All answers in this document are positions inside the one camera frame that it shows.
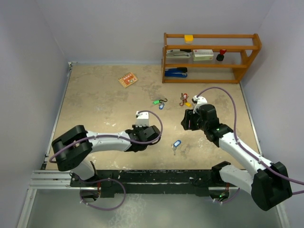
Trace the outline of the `yellow key tag with key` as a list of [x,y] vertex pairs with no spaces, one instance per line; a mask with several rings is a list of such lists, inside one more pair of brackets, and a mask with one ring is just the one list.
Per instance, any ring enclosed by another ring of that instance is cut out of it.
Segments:
[[189,103],[189,102],[186,102],[185,105],[186,105],[187,107],[192,107],[191,103]]

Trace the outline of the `red key tag with key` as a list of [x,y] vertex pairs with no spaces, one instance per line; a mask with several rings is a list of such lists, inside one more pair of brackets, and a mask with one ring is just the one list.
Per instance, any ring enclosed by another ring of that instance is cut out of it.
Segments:
[[183,102],[187,102],[187,99],[188,99],[188,94],[187,93],[182,93],[181,94],[181,100],[183,101]]

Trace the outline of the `green key tag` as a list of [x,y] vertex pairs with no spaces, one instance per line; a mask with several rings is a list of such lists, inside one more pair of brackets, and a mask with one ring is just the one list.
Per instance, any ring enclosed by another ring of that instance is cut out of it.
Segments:
[[154,105],[155,105],[155,104],[157,105],[157,104],[159,104],[159,103],[160,103],[159,100],[154,100],[154,101],[153,101],[153,104],[154,104]]

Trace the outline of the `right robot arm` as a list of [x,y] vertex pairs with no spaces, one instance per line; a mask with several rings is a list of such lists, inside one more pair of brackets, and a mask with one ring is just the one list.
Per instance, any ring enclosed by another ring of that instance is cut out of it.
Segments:
[[242,170],[227,161],[213,166],[211,180],[215,185],[229,183],[237,186],[250,194],[255,204],[264,211],[292,197],[286,167],[242,145],[242,141],[235,138],[233,129],[219,121],[213,105],[203,104],[196,111],[185,110],[181,125],[184,130],[202,130],[210,142],[242,165]]

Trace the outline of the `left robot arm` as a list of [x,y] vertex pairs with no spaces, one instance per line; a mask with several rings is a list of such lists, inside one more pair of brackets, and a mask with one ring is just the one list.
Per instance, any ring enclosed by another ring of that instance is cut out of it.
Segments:
[[86,186],[97,183],[98,175],[94,164],[86,157],[94,152],[144,151],[149,145],[156,144],[163,131],[155,125],[127,129],[119,133],[94,133],[77,125],[52,142],[54,155],[51,163],[56,163],[59,171],[72,171]]

